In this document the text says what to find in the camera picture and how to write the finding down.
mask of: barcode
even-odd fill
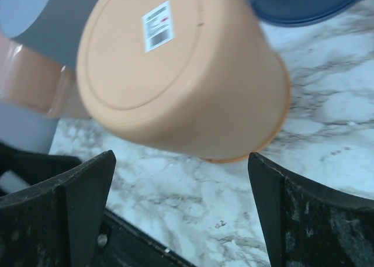
[[[169,31],[164,30],[163,32],[160,32],[159,34],[156,34],[154,37],[152,37],[151,46],[154,47],[165,41],[167,38],[169,38]]]

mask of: gray wall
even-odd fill
[[[58,119],[0,102],[0,140],[26,151],[48,153]]]

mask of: white sticker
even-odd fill
[[[170,1],[143,16],[144,41],[149,52],[174,38]]]

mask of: marble countertop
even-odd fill
[[[374,199],[374,0],[317,25],[263,25],[285,60],[293,102],[262,154],[335,189]],[[112,149],[107,207],[198,267],[269,266],[247,161],[216,165],[116,138],[93,120],[60,120],[52,154]]]

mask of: orange container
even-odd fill
[[[99,0],[77,75],[113,134],[210,161],[265,147],[290,104],[287,69],[246,0]]]
[[[74,71],[1,35],[0,100],[50,118],[89,118]]]

